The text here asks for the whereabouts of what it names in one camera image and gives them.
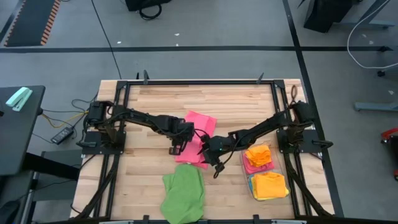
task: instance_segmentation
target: green cloth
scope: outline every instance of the green cloth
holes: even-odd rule
[[[198,168],[179,165],[174,174],[163,176],[163,183],[166,199],[160,210],[167,221],[171,224],[191,223],[203,216],[205,185]]]

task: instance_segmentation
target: pink cloth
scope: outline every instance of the pink cloth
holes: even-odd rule
[[[263,172],[267,170],[272,170],[274,166],[274,162],[271,161],[270,163],[267,163],[266,165],[260,166],[260,167],[255,167],[250,165],[249,159],[242,153],[242,160],[243,160],[243,166],[244,170],[246,171],[247,174],[253,174],[255,172]]]
[[[212,137],[214,129],[216,128],[217,119],[200,113],[189,111],[185,117],[185,121],[193,122],[195,129],[204,130],[210,135],[210,137]],[[200,136],[205,134],[203,133],[203,131],[197,131],[197,133]],[[194,166],[207,169],[208,164],[201,163],[205,160],[204,155],[202,153],[198,155],[198,153],[201,151],[201,145],[202,141],[196,134],[194,134],[192,141],[187,143],[187,146],[184,151],[181,152],[181,155],[175,156],[175,161],[183,163],[189,162]]]

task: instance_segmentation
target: mounting plate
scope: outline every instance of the mounting plate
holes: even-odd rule
[[[118,138],[122,144],[117,147],[101,146],[101,142],[108,136],[98,131],[88,131],[85,142],[95,142],[96,147],[83,147],[81,153],[84,155],[120,155],[124,152],[124,143],[126,142],[126,133],[118,133]]]
[[[278,138],[279,152],[281,153],[293,153],[295,148],[287,143],[287,136],[285,130],[277,130],[276,135]],[[322,152],[319,145],[312,144],[313,140],[319,140],[318,133],[316,130],[304,130],[303,131],[304,142],[298,147],[300,153],[318,153]]]

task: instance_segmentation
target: wooden tabletop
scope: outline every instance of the wooden tabletop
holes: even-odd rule
[[[97,100],[113,101],[116,82],[102,81]],[[285,85],[289,101],[292,85],[298,87],[296,100],[305,101],[300,80],[287,79]],[[278,94],[278,99],[282,101],[280,92]],[[134,85],[130,90],[128,107],[153,115],[167,114],[180,118],[185,117],[188,111],[212,116],[217,119],[214,135],[220,136],[227,136],[230,131],[248,129],[275,113],[270,85]],[[126,148],[119,163],[111,219],[142,220],[143,215],[149,215],[151,220],[164,220],[160,212],[160,205],[165,198],[162,177],[174,173],[178,165],[174,157],[168,154],[171,142],[165,136],[136,124],[128,123],[126,131]],[[270,147],[274,172],[286,177],[276,133],[259,138],[256,145],[260,144]],[[213,167],[202,169],[205,180],[203,219],[252,219],[253,214],[259,214],[260,218],[293,218],[290,196],[264,202],[253,199],[240,156],[240,153],[235,153],[217,179],[213,178]],[[333,213],[321,160],[309,154],[300,156],[308,189],[325,210]],[[96,192],[102,160],[103,156],[97,155],[81,171],[73,201],[75,209],[81,211]],[[303,214],[298,187],[296,191]],[[107,195],[108,192],[105,192],[101,214],[104,214]],[[71,217],[74,216],[76,213],[72,211]]]

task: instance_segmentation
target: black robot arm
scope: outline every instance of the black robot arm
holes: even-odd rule
[[[106,118],[110,108],[113,115]],[[114,128],[115,122],[127,121],[151,128],[154,132],[167,136],[172,141],[169,153],[179,155],[192,140],[194,135],[193,123],[185,122],[182,118],[169,115],[153,116],[148,113],[126,108],[125,106],[114,105],[110,101],[96,101],[91,103],[86,124],[96,128],[103,133],[103,141],[108,144],[124,144],[124,134]],[[82,147],[94,146],[92,142],[79,142]]]
[[[290,110],[293,111],[295,119],[290,117]],[[305,128],[313,124],[314,115],[307,103],[299,101],[289,106],[288,110],[276,113],[271,118],[266,119],[251,129],[242,129],[228,133],[228,137],[208,135],[201,137],[203,142],[202,150],[205,162],[216,166],[215,178],[224,169],[225,163],[231,158],[234,151],[245,150],[253,145],[256,140],[276,129],[287,127],[286,141],[292,145],[302,142],[302,132]],[[219,157],[231,153],[230,157],[221,162]]]

